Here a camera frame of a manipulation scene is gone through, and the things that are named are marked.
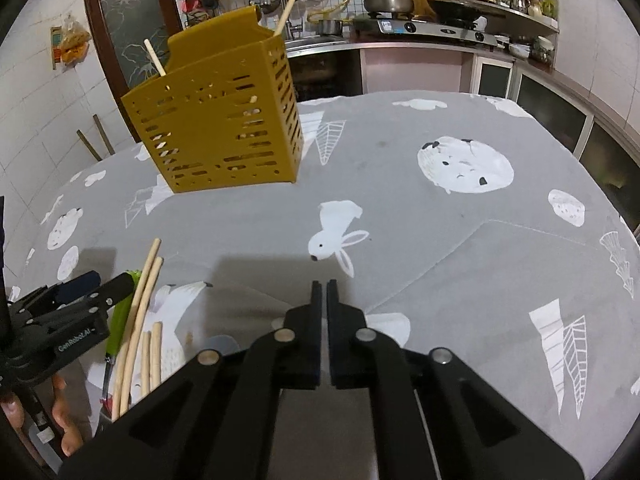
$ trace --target door frame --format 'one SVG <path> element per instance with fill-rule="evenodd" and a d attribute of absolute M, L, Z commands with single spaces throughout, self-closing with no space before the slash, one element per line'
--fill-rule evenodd
<path fill-rule="evenodd" d="M 158 0 L 162 16 L 164 17 L 164 25 L 169 36 L 177 34 L 182 30 L 180 15 L 175 5 L 175 0 Z M 120 69 L 118 58 L 111 43 L 111 37 L 104 21 L 100 0 L 84 0 L 84 8 L 89 21 L 89 28 L 94 38 L 95 50 L 98 53 L 98 60 L 107 78 L 107 84 L 113 94 L 118 105 L 118 109 L 122 114 L 122 118 L 129 128 L 131 136 L 136 142 L 140 142 L 140 136 L 133 126 L 129 114 L 122 104 L 122 97 L 129 92 L 129 85 Z"/>

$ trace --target white rabbit pattern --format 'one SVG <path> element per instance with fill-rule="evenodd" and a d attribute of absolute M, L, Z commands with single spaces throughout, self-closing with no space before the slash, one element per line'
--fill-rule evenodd
<path fill-rule="evenodd" d="M 362 208 L 351 200 L 333 200 L 320 204 L 322 230 L 311 237 L 308 244 L 313 260 L 325 260 L 335 254 L 340 268 L 354 277 L 353 263 L 344 250 L 369 236 L 368 231 L 358 230 L 345 234 L 354 218 L 360 218 Z"/>

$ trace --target gray tablecloth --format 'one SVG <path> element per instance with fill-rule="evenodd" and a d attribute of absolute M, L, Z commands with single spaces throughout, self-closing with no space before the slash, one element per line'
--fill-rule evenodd
<path fill-rule="evenodd" d="M 337 278 L 343 301 L 390 314 L 373 325 L 414 351 L 451 348 L 595 475 L 640 411 L 640 251 L 584 168 L 512 102 L 383 92 L 299 111 L 296 184 L 172 195 L 140 146 L 82 172 L 22 290 L 141 267 L 160 237 L 158 287 L 209 285 L 150 313 L 179 365 L 213 335 L 246 348 L 312 280 Z M 100 352 L 83 361 L 94 384 Z M 74 387 L 95 425 L 97 385 Z M 374 478 L 373 450 L 364 392 L 287 392 L 270 478 Z"/>

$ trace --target chopstick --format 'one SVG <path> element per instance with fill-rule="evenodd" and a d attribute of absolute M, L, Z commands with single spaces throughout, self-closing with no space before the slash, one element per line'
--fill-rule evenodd
<path fill-rule="evenodd" d="M 146 397 L 150 391 L 150 363 L 149 349 L 151 346 L 151 332 L 145 332 L 142 335 L 142 363 L 140 366 L 140 374 L 142 375 L 142 397 Z"/>
<path fill-rule="evenodd" d="M 122 345 L 120 346 L 120 352 L 116 358 L 116 375 L 113 385 L 113 402 L 111 403 L 111 421 L 115 422 L 120 416 L 120 402 L 122 398 L 122 380 L 124 377 L 125 364 L 127 360 L 127 353 L 129 352 L 129 341 L 131 339 L 131 333 L 136 322 L 136 315 L 138 308 L 140 307 L 140 299 L 142 293 L 145 290 L 146 280 L 148 280 L 149 272 L 151 271 L 152 264 L 158 254 L 160 248 L 160 238 L 155 238 L 151 244 L 149 254 L 146 256 L 145 266 L 142 267 L 142 274 L 138 281 L 138 286 L 133 294 L 133 300 L 131 300 L 131 308 L 129 309 L 129 317 L 127 317 L 127 324 L 124 327 L 124 334 L 122 335 Z M 129 402 L 129 390 L 126 393 L 127 403 Z"/>
<path fill-rule="evenodd" d="M 162 381 L 161 348 L 162 321 L 156 321 L 151 329 L 151 391 L 160 386 Z"/>
<path fill-rule="evenodd" d="M 149 40 L 145 40 L 145 46 L 146 46 L 146 51 L 149 53 L 149 57 L 151 58 L 151 61 L 153 61 L 153 64 L 156 66 L 156 70 L 158 70 L 158 73 L 160 74 L 160 77 L 166 76 L 164 67 L 162 66 L 162 63 L 160 63 L 160 60 L 158 59 L 158 54 L 156 54 L 156 51 L 151 46 L 151 42 Z"/>
<path fill-rule="evenodd" d="M 291 10 L 293 9 L 293 4 L 296 2 L 296 0 L 289 0 L 287 2 L 287 6 L 284 8 L 284 10 L 282 11 L 282 14 L 280 15 L 280 18 L 278 19 L 278 27 L 276 27 L 275 32 L 273 33 L 274 36 L 279 36 L 280 34 L 282 34 L 282 31 L 284 30 L 284 26 L 287 23 L 287 20 L 289 19 L 289 15 L 291 14 Z"/>
<path fill-rule="evenodd" d="M 131 381 L 133 379 L 133 366 L 136 363 L 136 354 L 138 353 L 142 326 L 145 322 L 146 310 L 149 306 L 151 293 L 158 281 L 158 274 L 160 274 L 160 268 L 162 267 L 163 261 L 164 260 L 160 256 L 157 256 L 154 260 L 154 264 L 149 272 L 149 279 L 146 281 L 145 290 L 142 293 L 142 299 L 140 300 L 140 307 L 136 316 L 133 333 L 131 334 L 129 348 L 127 349 L 127 361 L 125 362 L 124 376 L 122 378 L 122 394 L 120 396 L 120 415 L 124 415 L 129 409 L 129 392 L 131 390 Z"/>

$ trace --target food package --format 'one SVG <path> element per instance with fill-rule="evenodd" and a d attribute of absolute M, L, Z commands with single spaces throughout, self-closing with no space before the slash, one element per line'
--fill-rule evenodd
<path fill-rule="evenodd" d="M 62 61 L 68 65 L 83 59 L 89 48 L 87 42 L 90 38 L 89 32 L 69 13 L 62 26 Z"/>

